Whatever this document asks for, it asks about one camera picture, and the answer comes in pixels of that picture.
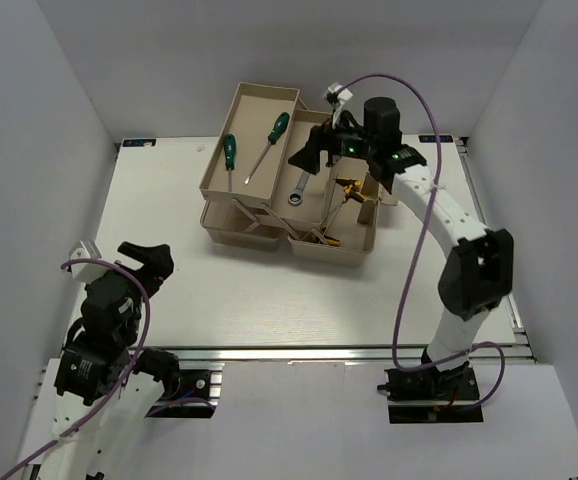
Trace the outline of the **short green-handled screwdriver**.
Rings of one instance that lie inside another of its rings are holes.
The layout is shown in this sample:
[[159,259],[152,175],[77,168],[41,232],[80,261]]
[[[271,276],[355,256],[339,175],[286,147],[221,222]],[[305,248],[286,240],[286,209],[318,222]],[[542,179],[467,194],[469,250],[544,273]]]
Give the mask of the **short green-handled screwdriver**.
[[232,191],[232,173],[235,170],[236,157],[236,137],[233,134],[227,134],[222,141],[222,148],[225,157],[225,170],[227,171],[228,191]]

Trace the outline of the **yellow T-handle hex key long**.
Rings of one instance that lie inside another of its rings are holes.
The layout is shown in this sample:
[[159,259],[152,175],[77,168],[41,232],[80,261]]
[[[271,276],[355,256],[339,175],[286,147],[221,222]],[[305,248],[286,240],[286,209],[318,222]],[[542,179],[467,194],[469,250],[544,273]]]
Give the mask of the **yellow T-handle hex key long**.
[[306,238],[308,239],[309,242],[315,243],[315,244],[326,245],[326,246],[330,246],[330,247],[340,247],[341,246],[340,240],[327,235],[327,228],[326,227],[321,227],[318,229],[312,228],[308,232]]

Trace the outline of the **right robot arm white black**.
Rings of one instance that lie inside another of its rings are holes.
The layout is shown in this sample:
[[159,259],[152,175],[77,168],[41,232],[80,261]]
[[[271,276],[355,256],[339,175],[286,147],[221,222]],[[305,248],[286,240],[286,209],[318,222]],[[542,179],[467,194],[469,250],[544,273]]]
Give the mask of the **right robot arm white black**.
[[319,173],[321,155],[328,165],[337,157],[363,160],[370,176],[422,222],[446,263],[438,280],[443,312],[421,359],[422,390],[441,399],[453,391],[462,367],[474,350],[475,337],[490,312],[512,290],[514,240],[505,229],[492,230],[469,215],[439,185],[439,166],[404,143],[400,111],[391,98],[364,104],[364,119],[347,110],[311,128],[305,145],[288,160],[311,175]]

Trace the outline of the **long green-handled screwdriver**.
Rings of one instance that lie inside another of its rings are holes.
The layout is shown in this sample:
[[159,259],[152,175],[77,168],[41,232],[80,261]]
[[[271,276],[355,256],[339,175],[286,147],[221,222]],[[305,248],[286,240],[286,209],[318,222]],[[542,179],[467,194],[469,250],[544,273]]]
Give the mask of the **long green-handled screwdriver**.
[[275,145],[277,143],[277,141],[284,135],[284,133],[286,132],[286,130],[288,128],[289,120],[290,120],[290,114],[288,112],[282,112],[277,117],[277,119],[274,122],[273,128],[271,129],[270,133],[267,136],[267,142],[266,142],[265,147],[263,148],[258,159],[254,163],[251,171],[249,172],[249,174],[247,175],[247,177],[244,180],[245,185],[248,185],[250,183],[252,177],[256,173],[258,167],[260,166],[260,164],[264,160],[264,158],[265,158],[266,154],[268,153],[268,151],[270,150],[270,148],[273,145]]

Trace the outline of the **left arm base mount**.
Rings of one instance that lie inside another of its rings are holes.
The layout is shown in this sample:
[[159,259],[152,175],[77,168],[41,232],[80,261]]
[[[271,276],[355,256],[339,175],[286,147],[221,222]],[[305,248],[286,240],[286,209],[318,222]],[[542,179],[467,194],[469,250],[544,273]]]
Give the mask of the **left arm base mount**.
[[217,407],[222,366],[216,363],[182,362],[180,379],[148,412],[148,418],[210,419]]

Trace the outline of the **beige plastic toolbox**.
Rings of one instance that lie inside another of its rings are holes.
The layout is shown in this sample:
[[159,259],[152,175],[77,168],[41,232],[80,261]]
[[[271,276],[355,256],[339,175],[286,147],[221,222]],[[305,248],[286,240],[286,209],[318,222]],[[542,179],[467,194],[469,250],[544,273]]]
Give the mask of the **beige plastic toolbox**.
[[[267,142],[274,122],[282,112],[290,114],[288,128],[273,145],[248,185],[244,180]],[[239,83],[224,126],[200,183],[205,200],[201,225],[211,239],[223,245],[274,251],[288,240],[294,256],[332,264],[359,266],[373,251],[382,206],[395,206],[397,199],[371,179],[366,164],[342,157],[333,168],[324,167],[309,177],[303,202],[288,203],[303,170],[288,159],[306,143],[312,127],[322,124],[329,113],[312,111],[295,88]],[[236,137],[232,191],[227,187],[227,171],[222,141]],[[367,200],[349,200],[333,220],[325,217],[343,198],[334,181],[337,177],[358,179]],[[327,228],[327,235],[341,241],[340,247],[311,243],[312,229]]]

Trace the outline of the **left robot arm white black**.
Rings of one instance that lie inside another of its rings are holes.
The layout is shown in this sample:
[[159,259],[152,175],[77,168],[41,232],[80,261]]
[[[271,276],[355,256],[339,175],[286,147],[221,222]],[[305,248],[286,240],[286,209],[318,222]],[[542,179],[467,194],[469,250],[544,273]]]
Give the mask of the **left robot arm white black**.
[[180,387],[177,358],[145,347],[150,299],[174,272],[167,244],[123,242],[119,253],[140,263],[132,269],[99,257],[72,258],[83,282],[80,316],[70,327],[54,388],[52,434],[41,479],[108,479],[135,429],[160,399]]

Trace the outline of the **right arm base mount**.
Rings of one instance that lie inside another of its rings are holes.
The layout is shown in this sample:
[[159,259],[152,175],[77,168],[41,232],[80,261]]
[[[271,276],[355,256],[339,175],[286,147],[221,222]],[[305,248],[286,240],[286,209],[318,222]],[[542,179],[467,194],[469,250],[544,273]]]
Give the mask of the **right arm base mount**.
[[389,422],[407,424],[467,424],[484,421],[475,373],[470,366],[458,373],[432,369],[385,371],[386,381],[377,392],[388,402]]

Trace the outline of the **silver ratchet wrench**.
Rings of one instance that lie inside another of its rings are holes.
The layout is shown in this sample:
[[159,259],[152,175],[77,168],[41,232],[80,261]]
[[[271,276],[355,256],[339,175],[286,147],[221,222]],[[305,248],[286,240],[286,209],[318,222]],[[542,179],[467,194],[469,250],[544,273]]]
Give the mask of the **silver ratchet wrench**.
[[303,171],[295,188],[291,191],[288,196],[288,203],[292,207],[298,207],[303,202],[303,195],[305,187],[308,183],[310,177],[310,173],[307,171]]

